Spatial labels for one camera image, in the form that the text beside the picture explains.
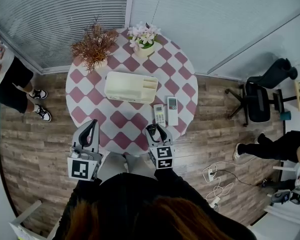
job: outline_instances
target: dried plant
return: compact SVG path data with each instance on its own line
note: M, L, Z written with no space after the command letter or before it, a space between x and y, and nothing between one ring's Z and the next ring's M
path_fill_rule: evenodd
M116 44L118 36L115 30L105 31L97 21L98 18L84 28L82 41L72 45L73 56L84 60L89 73L95 69L95 63L100 65L109 58L109 49Z

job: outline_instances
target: white storage box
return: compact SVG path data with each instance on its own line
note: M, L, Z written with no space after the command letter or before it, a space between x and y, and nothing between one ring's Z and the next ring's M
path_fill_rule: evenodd
M104 93L110 100L150 104L157 87L156 77L112 71L106 76Z

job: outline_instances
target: white cable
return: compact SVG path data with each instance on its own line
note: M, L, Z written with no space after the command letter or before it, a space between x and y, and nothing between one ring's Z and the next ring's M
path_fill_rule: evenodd
M234 163L234 162L218 161L218 162L214 162L214 163L210 164L208 167L204 168L204 169L202 170L202 176L203 176L205 182L210 183L210 182L213 182L214 180L219 179L219 184L218 184L218 185L215 185L215 186L213 187L213 191L211 191L209 194L207 194L206 197L205 197L205 199L206 199L207 201L210 201L210 200L213 200L213 199L215 199L215 198L219 198L219 197L221 197L221 196L225 196L225 195L227 195L227 194L232 190L232 188L233 188L234 185L235 185L235 183L231 182L231 183L229 183L228 185L226 185L225 187L220 186L220 184L221 184L221 177L215 178L215 175L217 174L217 171L218 171L217 163L224 163L224 164L235 165L235 166L244 166L244 165L246 165L247 163L249 163L250 161L252 161L252 160L255 159L255 158L256 158L256 157L254 156L254 157L251 158L248 162L245 162L245 163L243 163L243 164L236 164L236 163ZM205 170L207 170L207 169L208 169L208 170L211 169L212 166L215 166L215 173L212 175L212 176L213 176L213 180L212 180L212 181L207 181L204 172L205 172ZM230 185L231 185L230 189L227 191L227 193L224 193L225 189L226 189L228 186L230 186ZM221 193L218 194L218 195L216 195L216 191L217 191L218 189L221 189ZM214 194L214 197L213 197L213 198L208 198L208 196L209 196L210 194L212 194L212 193Z

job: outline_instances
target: round table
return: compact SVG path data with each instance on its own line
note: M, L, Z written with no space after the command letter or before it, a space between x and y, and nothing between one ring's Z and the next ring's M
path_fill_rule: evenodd
M99 123L100 146L119 154L142 155L148 151L145 127L154 123L153 105L163 104L165 119L167 97L177 97L178 125L166 128L176 140L186 132L198 103L198 83L194 68L180 47L162 35L155 52L146 58L134 54L128 29L117 29L118 38L105 67L88 74L84 62L76 57L66 79L66 104L77 127L92 119ZM110 71L156 77L159 80L152 104L107 99L104 88Z

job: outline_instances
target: potted flower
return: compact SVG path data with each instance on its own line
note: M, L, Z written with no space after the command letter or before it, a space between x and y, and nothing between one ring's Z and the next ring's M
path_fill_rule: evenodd
M83 40L72 45L73 56L83 59L89 73L108 64L109 50L116 44L118 36L115 30L105 31L97 20L84 28Z
M160 28L155 25L141 21L133 27L129 27L130 47L133 47L135 54L141 58L149 56L155 51L156 36L160 34Z

